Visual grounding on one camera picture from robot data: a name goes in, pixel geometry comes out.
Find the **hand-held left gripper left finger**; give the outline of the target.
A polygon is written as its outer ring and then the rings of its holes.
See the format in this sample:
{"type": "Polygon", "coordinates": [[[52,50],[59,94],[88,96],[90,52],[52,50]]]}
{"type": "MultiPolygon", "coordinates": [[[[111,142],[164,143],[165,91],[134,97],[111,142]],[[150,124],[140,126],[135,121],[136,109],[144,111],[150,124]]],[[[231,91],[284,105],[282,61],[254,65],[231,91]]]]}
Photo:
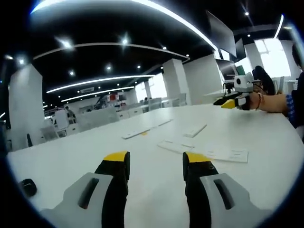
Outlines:
{"type": "Polygon", "coordinates": [[[63,200],[42,216],[56,228],[123,228],[130,177],[130,153],[111,153],[94,173],[68,187],[63,200]]]}

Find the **person's right hand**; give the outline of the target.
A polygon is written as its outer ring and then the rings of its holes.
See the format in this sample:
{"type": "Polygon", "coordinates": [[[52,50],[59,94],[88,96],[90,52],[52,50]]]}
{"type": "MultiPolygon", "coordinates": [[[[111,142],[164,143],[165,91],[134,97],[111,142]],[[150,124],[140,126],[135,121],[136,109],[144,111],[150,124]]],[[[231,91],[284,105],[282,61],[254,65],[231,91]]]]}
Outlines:
{"type": "Polygon", "coordinates": [[[260,95],[256,92],[249,94],[249,109],[258,109],[260,104],[260,95]]]}

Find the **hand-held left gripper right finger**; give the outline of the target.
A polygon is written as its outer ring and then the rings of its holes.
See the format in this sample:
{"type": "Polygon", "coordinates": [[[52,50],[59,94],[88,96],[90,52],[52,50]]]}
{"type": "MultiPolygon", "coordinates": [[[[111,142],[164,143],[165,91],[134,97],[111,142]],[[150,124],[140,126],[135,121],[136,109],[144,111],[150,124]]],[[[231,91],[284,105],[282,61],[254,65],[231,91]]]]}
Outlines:
{"type": "Polygon", "coordinates": [[[249,192],[211,160],[199,153],[183,153],[183,179],[191,228],[257,228],[272,212],[260,209],[249,192]]]}

